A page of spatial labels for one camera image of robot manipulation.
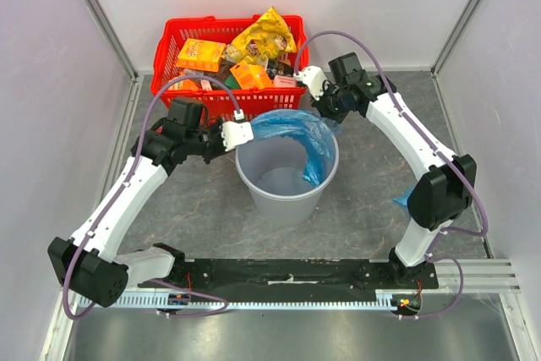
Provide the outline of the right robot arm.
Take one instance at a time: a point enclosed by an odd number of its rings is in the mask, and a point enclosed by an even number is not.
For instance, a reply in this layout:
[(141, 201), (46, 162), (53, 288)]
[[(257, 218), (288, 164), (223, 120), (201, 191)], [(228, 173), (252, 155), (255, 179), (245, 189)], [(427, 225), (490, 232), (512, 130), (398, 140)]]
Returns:
[(473, 202), (477, 164), (442, 144), (415, 117), (396, 87), (383, 74), (369, 76), (350, 52), (330, 61), (331, 75), (308, 66), (298, 74), (321, 117), (342, 123), (358, 112), (398, 149), (417, 183), (407, 198), (410, 221), (389, 254), (389, 282), (399, 288), (414, 282), (426, 263), (434, 239)]

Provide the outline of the grey plastic trash bin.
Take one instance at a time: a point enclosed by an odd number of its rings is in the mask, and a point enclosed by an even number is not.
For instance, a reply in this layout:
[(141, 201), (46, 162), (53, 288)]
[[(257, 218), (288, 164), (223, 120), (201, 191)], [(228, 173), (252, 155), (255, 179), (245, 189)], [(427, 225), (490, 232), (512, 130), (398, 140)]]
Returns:
[(319, 203), (325, 188), (336, 175), (338, 157), (326, 163), (326, 179), (313, 187), (303, 180), (307, 154), (288, 137), (252, 140), (236, 148), (235, 163), (239, 177), (249, 189), (260, 213), (270, 222), (295, 225), (307, 220)]

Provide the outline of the torn blue trash bag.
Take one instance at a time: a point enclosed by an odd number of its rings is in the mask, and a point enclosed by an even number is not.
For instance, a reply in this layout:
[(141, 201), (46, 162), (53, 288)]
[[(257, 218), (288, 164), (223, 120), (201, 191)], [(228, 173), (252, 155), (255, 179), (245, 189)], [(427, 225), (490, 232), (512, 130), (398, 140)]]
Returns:
[(288, 137), (298, 142), (307, 154), (303, 180), (313, 187), (326, 179), (326, 163), (338, 157), (334, 144), (340, 126), (328, 118), (294, 109), (276, 109), (260, 114), (250, 121), (254, 140)]

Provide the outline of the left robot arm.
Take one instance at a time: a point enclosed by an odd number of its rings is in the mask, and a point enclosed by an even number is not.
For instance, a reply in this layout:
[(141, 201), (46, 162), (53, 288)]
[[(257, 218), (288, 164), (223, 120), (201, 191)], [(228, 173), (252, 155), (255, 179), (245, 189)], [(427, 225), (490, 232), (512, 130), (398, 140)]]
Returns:
[(144, 127), (124, 169), (106, 197), (70, 238), (54, 238), (47, 248), (63, 287), (63, 307), (75, 320), (68, 294), (77, 293), (102, 308), (117, 302), (127, 288), (159, 279), (177, 287), (186, 277), (185, 255), (164, 243), (132, 254), (118, 254), (120, 243), (147, 200), (189, 156), (205, 162), (250, 141), (253, 132), (242, 111), (232, 121), (199, 122), (206, 107), (176, 99), (166, 117)]

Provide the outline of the blue trash bag roll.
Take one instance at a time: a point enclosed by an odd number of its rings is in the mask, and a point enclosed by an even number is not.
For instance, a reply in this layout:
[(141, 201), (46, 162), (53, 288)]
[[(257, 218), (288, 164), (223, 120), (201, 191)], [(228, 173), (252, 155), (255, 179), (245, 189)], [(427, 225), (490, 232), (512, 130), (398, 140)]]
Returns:
[(396, 205), (399, 205), (403, 213), (408, 217), (410, 217), (411, 215), (409, 214), (409, 209), (407, 208), (407, 201), (411, 196), (412, 191), (413, 188), (408, 188), (401, 196), (392, 199), (392, 202)]

